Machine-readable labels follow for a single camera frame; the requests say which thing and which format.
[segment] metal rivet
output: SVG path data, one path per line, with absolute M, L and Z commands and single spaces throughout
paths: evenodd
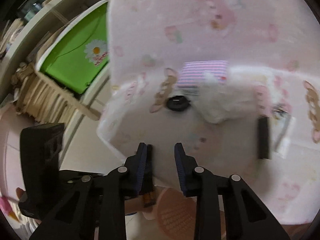
M 128 169 L 127 169 L 127 167 L 125 167 L 125 166 L 121 166 L 121 167 L 119 167 L 118 168 L 118 171 L 120 172 L 120 173 L 124 173 L 124 172 L 126 172 Z
M 84 175 L 81 180 L 82 182 L 88 182 L 91 179 L 91 177 L 89 175 Z
M 233 174 L 231 176 L 231 179 L 234 180 L 234 181 L 239 181 L 239 180 L 241 180 L 241 177 L 239 175 L 237 175 L 237 174 Z
M 195 167 L 195 172 L 196 172 L 196 173 L 202 173 L 202 172 L 204 172 L 204 168 L 202 168 L 202 167 L 200 167 L 200 166 Z

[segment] striped box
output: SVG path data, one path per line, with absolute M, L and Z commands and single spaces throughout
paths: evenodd
M 180 72 L 177 87 L 188 95 L 198 94 L 198 84 L 204 80 L 204 72 L 212 73 L 216 79 L 224 83 L 227 79 L 225 60 L 186 62 Z

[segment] daisy sticker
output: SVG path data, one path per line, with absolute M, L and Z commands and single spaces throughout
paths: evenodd
M 85 58 L 95 66 L 98 66 L 109 55 L 107 43 L 103 40 L 92 40 L 85 46 L 84 53 L 87 54 Z

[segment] black object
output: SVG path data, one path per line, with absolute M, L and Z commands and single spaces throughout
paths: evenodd
M 143 178 L 142 188 L 140 192 L 140 195 L 142 195 L 142 199 L 143 199 L 143 207 L 145 208 L 156 204 L 156 196 L 154 193 L 154 186 L 153 186 L 152 154 L 153 154 L 153 146 L 151 144 L 148 144 L 146 168 L 144 171 L 144 178 Z
M 270 159 L 269 117 L 258 118 L 258 143 L 257 153 L 259 159 Z
M 42 124 L 22 130 L 21 169 L 26 191 L 19 208 L 27 217 L 43 220 L 55 204 L 83 175 L 97 173 L 59 171 L 64 124 Z
M 190 101 L 185 96 L 174 96 L 166 102 L 166 107 L 172 111 L 182 112 L 190 106 Z
M 146 190 L 152 188 L 144 181 L 147 146 L 140 143 L 136 155 L 107 176 L 58 171 L 63 130 L 63 124 L 45 124 L 20 135 L 26 192 L 19 207 L 25 216 L 42 220 L 30 239 L 89 240 L 100 224 L 99 239 L 126 239 L 124 200 L 142 194 L 143 182 Z
M 221 239 L 218 195 L 223 197 L 227 240 L 290 239 L 240 176 L 220 177 L 199 167 L 181 143 L 175 145 L 174 157 L 183 194 L 197 196 L 195 240 Z
M 99 239 L 125 240 L 124 197 L 138 196 L 146 157 L 147 146 L 140 143 L 136 155 L 107 176 L 82 176 L 50 210 L 30 240 L 93 239 L 99 225 Z

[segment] green storage box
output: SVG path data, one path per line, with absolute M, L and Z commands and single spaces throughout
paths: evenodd
M 109 61 L 107 0 L 71 22 L 41 56 L 36 69 L 82 94 Z

